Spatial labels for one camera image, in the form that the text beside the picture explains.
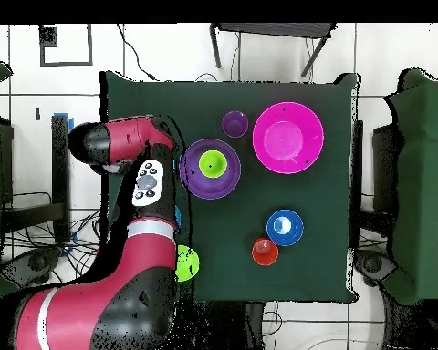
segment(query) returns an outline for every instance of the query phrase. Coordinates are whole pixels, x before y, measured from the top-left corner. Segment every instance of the green cup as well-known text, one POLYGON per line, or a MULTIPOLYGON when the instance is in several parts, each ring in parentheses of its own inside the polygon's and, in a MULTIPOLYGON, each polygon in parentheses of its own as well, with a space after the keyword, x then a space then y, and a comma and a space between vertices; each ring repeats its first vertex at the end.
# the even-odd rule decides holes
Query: green cup
POLYGON ((218 150, 208 150, 200 157, 200 171, 210 179, 221 177, 226 169, 227 159, 218 150))

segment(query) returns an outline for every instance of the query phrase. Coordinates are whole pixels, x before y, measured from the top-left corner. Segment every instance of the white stripe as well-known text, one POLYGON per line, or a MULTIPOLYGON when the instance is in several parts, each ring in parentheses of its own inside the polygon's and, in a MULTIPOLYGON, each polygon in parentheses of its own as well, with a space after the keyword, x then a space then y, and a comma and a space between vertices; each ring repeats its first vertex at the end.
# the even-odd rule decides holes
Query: white stripe
POLYGON ((47 340, 47 311, 48 307, 50 306, 50 301, 52 300, 53 296, 58 291, 58 288, 53 288, 50 290, 50 292, 47 294, 46 298, 44 299, 44 302, 40 305, 39 310, 39 317, 37 318, 37 339, 40 344, 41 350, 50 350, 50 347, 48 346, 48 340, 47 340))
POLYGON ((134 222, 128 226, 129 238, 143 233, 154 233, 165 236, 173 241, 173 227, 164 221, 147 219, 134 222))

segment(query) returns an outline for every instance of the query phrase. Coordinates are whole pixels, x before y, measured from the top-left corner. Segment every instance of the blue bowl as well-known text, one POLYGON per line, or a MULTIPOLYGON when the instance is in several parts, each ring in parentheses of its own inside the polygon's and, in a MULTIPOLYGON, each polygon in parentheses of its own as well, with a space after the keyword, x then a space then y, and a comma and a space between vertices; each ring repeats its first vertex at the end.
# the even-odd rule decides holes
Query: blue bowl
POLYGON ((272 242, 287 247, 295 244, 302 237, 303 221, 291 210, 279 210, 267 221, 266 231, 272 242))

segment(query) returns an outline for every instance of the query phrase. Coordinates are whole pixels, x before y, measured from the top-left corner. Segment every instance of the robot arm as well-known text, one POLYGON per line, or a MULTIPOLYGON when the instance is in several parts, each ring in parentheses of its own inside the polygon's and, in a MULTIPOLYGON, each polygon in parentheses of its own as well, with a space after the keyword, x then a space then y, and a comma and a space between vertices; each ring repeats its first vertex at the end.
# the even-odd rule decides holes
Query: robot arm
POLYGON ((100 281, 50 287, 23 299, 10 334, 14 349, 155 350, 172 327, 174 310, 168 126, 157 117, 84 124, 72 130, 68 144, 77 159, 90 165, 131 164, 124 180, 130 179, 132 194, 122 216, 128 225, 121 256, 114 256, 120 262, 100 281), (146 149, 147 160, 141 163, 138 155, 146 149))

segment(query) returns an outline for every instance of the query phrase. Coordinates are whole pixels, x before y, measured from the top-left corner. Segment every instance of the purple bowl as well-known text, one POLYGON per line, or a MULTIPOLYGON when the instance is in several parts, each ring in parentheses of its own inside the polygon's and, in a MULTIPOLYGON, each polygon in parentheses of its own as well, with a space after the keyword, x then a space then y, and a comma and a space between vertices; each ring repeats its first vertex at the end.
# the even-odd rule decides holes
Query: purple bowl
POLYGON ((238 110, 229 111, 223 118, 224 133, 237 139, 242 137, 248 130, 248 118, 244 113, 238 110))
POLYGON ((216 200, 227 196, 240 180, 240 159, 235 150, 219 139, 200 139, 194 142, 180 160, 182 184, 200 199, 216 200), (210 179, 200 171, 200 157, 207 150, 218 150, 227 159, 227 169, 217 179, 210 179))

